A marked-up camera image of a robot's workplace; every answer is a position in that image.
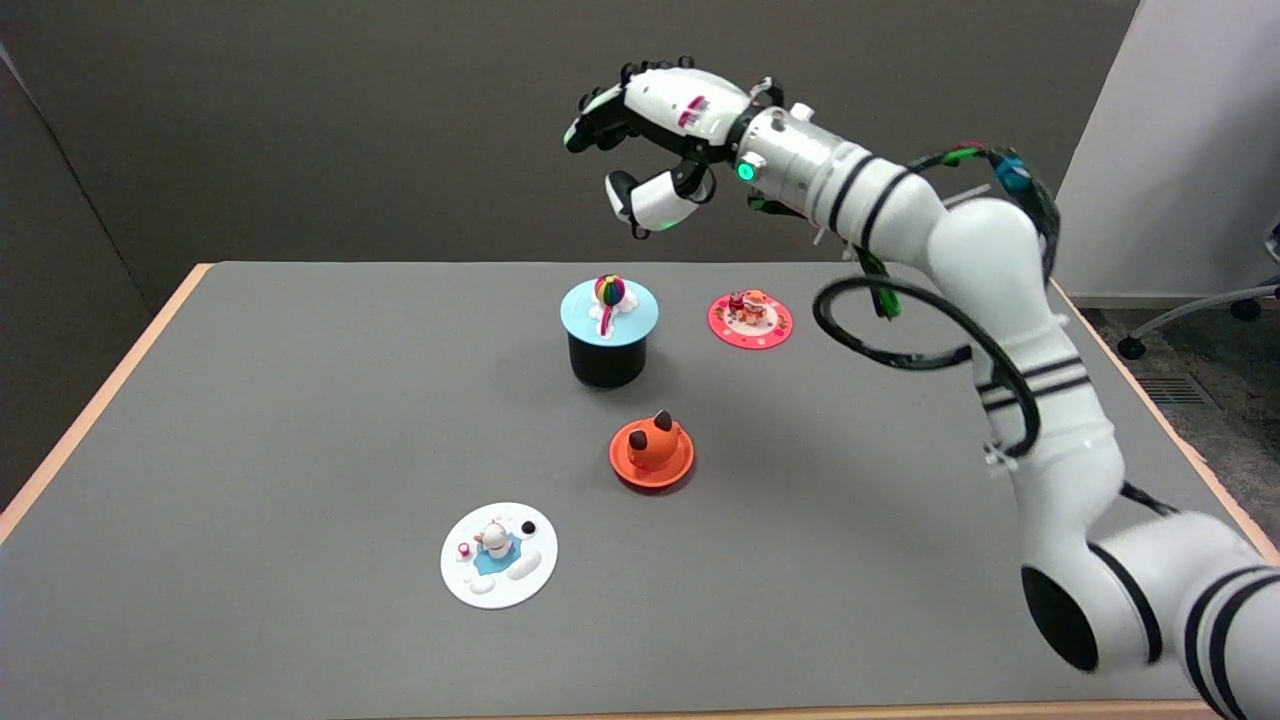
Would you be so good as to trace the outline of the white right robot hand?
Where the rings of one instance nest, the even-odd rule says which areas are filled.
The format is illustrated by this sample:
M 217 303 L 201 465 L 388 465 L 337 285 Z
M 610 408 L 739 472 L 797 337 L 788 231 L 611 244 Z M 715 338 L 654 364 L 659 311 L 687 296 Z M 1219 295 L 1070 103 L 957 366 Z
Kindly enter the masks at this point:
M 627 138 L 644 138 L 678 159 L 645 181 L 625 170 L 605 177 L 614 217 L 630 227 L 634 238 L 645 240 L 676 227 L 716 196 L 713 165 L 735 159 L 758 113 L 748 92 L 698 69 L 690 56 L 676 63 L 627 63 L 616 85 L 581 96 L 563 145 L 577 154 L 609 151 Z

